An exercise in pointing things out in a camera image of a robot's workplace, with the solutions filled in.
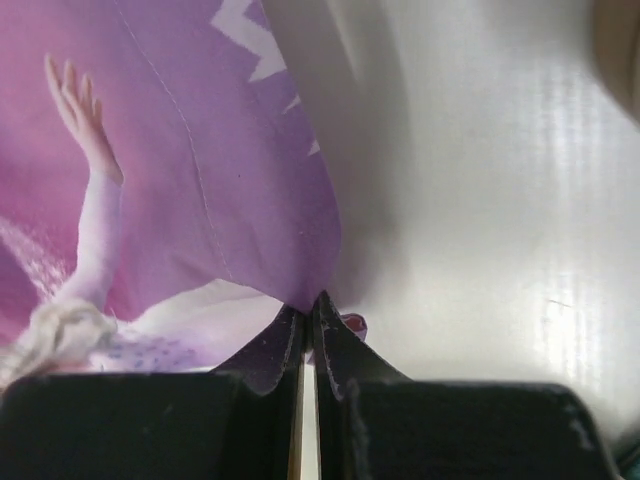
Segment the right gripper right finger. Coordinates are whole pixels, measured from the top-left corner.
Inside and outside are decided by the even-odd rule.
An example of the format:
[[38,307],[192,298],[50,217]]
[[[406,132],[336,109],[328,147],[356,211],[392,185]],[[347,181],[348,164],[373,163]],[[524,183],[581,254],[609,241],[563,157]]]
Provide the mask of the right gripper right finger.
[[416,381],[313,307],[324,479],[614,479],[585,404],[552,383]]

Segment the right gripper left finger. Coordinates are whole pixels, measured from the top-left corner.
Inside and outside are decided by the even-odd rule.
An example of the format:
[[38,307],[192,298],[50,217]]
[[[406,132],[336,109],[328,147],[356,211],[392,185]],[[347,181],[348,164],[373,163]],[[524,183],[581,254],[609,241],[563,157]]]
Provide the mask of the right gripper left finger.
[[1,400],[5,479],[296,479],[305,318],[206,373],[39,376]]

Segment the purple printed cloth placemat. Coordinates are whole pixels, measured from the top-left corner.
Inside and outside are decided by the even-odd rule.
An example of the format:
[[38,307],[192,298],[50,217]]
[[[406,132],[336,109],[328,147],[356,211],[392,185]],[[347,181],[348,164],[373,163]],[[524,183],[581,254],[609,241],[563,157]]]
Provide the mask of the purple printed cloth placemat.
[[258,1],[1,5],[1,335],[73,264],[86,167],[43,59],[90,72],[125,168],[109,305],[125,318],[220,278],[308,309],[341,243],[329,176]]

